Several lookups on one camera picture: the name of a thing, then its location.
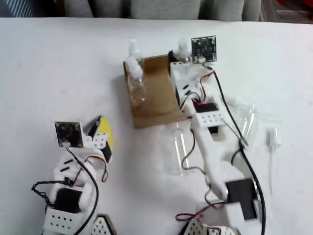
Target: hole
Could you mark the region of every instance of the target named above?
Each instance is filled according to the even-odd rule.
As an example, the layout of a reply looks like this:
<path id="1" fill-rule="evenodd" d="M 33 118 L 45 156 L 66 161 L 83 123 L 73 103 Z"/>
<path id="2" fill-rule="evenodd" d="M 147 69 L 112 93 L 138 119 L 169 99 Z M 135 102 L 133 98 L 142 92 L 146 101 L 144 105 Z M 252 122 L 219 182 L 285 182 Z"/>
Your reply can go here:
<path id="1" fill-rule="evenodd" d="M 61 169 L 60 172 L 66 171 L 66 170 L 68 170 L 68 169 L 69 169 L 69 167 L 67 166 L 67 167 Z"/>
<path id="2" fill-rule="evenodd" d="M 70 160 L 64 162 L 63 164 L 68 164 L 68 163 L 71 163 L 72 161 L 73 161 L 73 159 L 70 159 Z"/>

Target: clear plastic bottle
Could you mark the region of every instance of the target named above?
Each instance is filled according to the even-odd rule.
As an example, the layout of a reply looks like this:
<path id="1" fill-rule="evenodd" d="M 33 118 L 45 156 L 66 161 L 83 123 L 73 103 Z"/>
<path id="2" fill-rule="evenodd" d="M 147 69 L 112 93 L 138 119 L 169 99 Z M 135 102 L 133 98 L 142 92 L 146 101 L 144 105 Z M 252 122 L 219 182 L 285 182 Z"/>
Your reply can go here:
<path id="1" fill-rule="evenodd" d="M 186 147 L 191 141 L 186 139 L 186 127 L 189 122 L 174 122 L 164 125 L 162 134 L 159 136 L 159 145 L 162 151 L 164 169 L 170 175 L 188 175 L 192 171 L 188 170 L 189 160 L 185 159 L 181 164 L 190 146 Z"/>
<path id="2" fill-rule="evenodd" d="M 146 100 L 143 71 L 134 57 L 129 57 L 126 62 L 129 68 L 128 87 L 131 103 L 138 107 Z"/>
<path id="3" fill-rule="evenodd" d="M 141 51 L 139 49 L 136 39 L 131 39 L 129 42 L 129 57 L 135 58 L 135 60 L 139 63 L 142 70 L 144 70 L 145 59 L 142 57 L 142 54 L 141 54 Z"/>

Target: spray bottle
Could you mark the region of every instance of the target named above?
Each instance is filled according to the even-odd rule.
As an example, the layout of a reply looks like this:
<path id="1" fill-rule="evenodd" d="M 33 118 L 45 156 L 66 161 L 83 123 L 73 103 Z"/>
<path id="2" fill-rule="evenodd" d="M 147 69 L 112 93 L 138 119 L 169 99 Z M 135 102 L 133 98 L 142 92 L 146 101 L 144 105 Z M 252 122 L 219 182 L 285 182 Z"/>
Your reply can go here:
<path id="1" fill-rule="evenodd" d="M 126 60 L 126 63 L 129 68 L 128 87 L 130 91 L 131 103 L 135 107 L 138 107 L 146 99 L 143 71 L 134 57 L 129 57 Z"/>

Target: cardboard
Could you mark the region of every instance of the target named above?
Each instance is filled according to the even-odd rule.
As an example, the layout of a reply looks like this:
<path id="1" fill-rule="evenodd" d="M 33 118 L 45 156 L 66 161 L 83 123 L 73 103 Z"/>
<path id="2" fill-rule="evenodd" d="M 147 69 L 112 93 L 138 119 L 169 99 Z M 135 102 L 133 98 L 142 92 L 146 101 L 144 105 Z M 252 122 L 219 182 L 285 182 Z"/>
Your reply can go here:
<path id="1" fill-rule="evenodd" d="M 167 55 L 145 58 L 144 81 L 147 97 L 139 107 L 131 104 L 134 128 L 169 124 L 187 119 L 177 104 L 167 67 Z M 128 88 L 126 62 L 124 62 L 124 74 Z"/>

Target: spray nozzle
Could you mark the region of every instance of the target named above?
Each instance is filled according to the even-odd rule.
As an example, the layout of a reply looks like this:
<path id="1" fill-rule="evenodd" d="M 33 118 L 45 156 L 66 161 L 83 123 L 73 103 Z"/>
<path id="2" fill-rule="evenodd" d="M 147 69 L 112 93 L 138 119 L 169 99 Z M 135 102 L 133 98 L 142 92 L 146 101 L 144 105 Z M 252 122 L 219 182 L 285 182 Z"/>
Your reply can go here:
<path id="1" fill-rule="evenodd" d="M 134 57 L 128 57 L 126 60 L 126 63 L 128 65 L 129 71 L 133 77 L 141 77 L 143 74 L 143 71 L 139 65 L 139 63 L 136 61 Z"/>

